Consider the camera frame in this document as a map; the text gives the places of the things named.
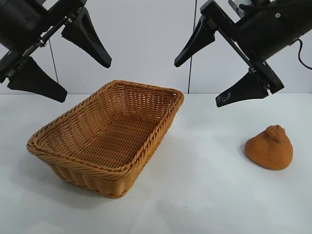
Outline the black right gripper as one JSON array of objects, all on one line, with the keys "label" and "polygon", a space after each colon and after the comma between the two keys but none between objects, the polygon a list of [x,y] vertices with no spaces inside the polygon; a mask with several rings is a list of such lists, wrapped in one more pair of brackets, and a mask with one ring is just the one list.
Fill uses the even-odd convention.
[{"label": "black right gripper", "polygon": [[184,64],[215,41],[219,32],[248,64],[248,73],[216,98],[217,107],[250,99],[264,99],[284,88],[267,60],[312,29],[310,0],[253,0],[235,4],[240,20],[232,19],[214,0],[201,6],[202,16],[185,47],[174,60]]}]

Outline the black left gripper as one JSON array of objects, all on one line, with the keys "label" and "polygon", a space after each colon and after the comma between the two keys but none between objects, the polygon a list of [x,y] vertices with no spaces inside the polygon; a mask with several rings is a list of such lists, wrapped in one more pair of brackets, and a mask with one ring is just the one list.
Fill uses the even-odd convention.
[{"label": "black left gripper", "polygon": [[102,45],[92,24],[85,0],[58,0],[46,9],[42,0],[2,0],[0,2],[0,44],[8,52],[0,59],[0,82],[10,77],[11,90],[38,94],[65,102],[67,91],[50,78],[29,57],[63,25],[61,36],[72,42],[100,65],[111,66],[112,58]]}]

